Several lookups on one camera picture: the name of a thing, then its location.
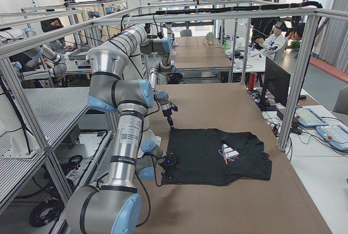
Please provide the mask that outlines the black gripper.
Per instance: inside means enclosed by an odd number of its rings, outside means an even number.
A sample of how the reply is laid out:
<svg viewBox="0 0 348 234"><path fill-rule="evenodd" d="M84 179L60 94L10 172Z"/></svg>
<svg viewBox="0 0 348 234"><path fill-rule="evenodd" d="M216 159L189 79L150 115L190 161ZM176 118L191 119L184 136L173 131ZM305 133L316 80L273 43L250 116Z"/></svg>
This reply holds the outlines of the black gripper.
<svg viewBox="0 0 348 234"><path fill-rule="evenodd" d="M174 128L173 125L173 120L172 117L170 117L172 115L172 111L177 112L178 111L178 107L176 105L173 105L172 103L161 103L161 110L163 112L163 115L165 117L167 117L167 121L170 125L171 128Z"/></svg>
<svg viewBox="0 0 348 234"><path fill-rule="evenodd" d="M165 156L164 161L161 163L161 167L163 168L161 175L168 179L173 178L172 172L175 170L177 164L179 164L179 158L175 153L171 152Z"/></svg>

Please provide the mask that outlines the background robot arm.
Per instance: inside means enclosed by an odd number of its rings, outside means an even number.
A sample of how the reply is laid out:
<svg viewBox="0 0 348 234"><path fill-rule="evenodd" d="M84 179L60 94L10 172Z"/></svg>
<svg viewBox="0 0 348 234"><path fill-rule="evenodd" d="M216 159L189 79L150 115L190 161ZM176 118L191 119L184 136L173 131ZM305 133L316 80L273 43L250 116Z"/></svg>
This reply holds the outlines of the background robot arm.
<svg viewBox="0 0 348 234"><path fill-rule="evenodd" d="M15 54L9 59L20 81L60 78L67 69L64 57L46 45Z"/></svg>

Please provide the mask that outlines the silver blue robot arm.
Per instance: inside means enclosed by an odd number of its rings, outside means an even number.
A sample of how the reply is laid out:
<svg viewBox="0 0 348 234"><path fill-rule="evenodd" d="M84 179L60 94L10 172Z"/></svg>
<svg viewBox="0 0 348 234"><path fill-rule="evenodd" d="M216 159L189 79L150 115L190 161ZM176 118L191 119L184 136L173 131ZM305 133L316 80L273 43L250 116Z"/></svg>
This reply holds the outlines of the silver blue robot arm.
<svg viewBox="0 0 348 234"><path fill-rule="evenodd" d="M148 37L142 24L134 24L92 49L94 58L88 104L106 113L133 115L146 121L156 101L151 82L142 76L141 55L157 53L160 67L171 68L171 41Z"/></svg>
<svg viewBox="0 0 348 234"><path fill-rule="evenodd" d="M66 205L66 220L76 233L132 233L138 223L142 197L134 184L144 170L138 162L142 150L165 165L165 153L155 142L141 142L143 125L154 102L167 104L168 94L154 93L145 79L122 80L129 53L98 46L89 51L93 59L88 104L91 108L119 113L116 140L107 178L74 192Z"/></svg>

